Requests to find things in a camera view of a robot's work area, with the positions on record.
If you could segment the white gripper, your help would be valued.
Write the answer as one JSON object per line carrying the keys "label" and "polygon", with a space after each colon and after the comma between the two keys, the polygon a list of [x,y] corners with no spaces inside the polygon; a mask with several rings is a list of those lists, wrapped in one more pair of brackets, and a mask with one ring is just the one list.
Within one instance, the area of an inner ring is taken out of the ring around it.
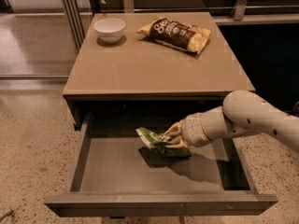
{"label": "white gripper", "polygon": [[191,114],[174,123],[163,133],[162,139],[169,148],[188,148],[189,145],[202,147],[218,138],[214,124],[206,113]]}

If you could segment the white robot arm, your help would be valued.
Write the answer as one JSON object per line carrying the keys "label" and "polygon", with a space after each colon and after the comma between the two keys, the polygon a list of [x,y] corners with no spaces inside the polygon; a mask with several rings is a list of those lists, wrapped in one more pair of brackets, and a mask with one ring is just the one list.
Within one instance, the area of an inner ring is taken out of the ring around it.
{"label": "white robot arm", "polygon": [[273,107],[250,91],[232,91],[222,106],[195,113],[173,124],[164,136],[201,147],[214,140],[266,133],[299,152],[299,118]]}

